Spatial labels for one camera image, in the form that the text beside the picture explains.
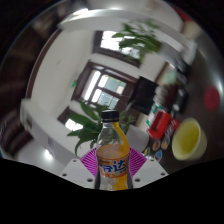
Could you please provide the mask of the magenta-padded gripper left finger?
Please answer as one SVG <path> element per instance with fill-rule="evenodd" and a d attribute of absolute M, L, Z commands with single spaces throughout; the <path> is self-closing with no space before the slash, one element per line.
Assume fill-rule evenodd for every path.
<path fill-rule="evenodd" d="M 80 159 L 72 159 L 60 176 L 78 186 L 93 189 L 97 173 L 96 149 L 93 148 Z"/>

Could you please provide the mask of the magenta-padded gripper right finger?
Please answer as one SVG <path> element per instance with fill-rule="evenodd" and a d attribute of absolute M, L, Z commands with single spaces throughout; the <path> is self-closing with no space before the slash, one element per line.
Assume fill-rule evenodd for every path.
<path fill-rule="evenodd" d="M 147 159 L 139 151 L 131 148 L 129 157 L 128 187 L 136 189 L 163 177 L 168 173 L 154 159 Z"/>

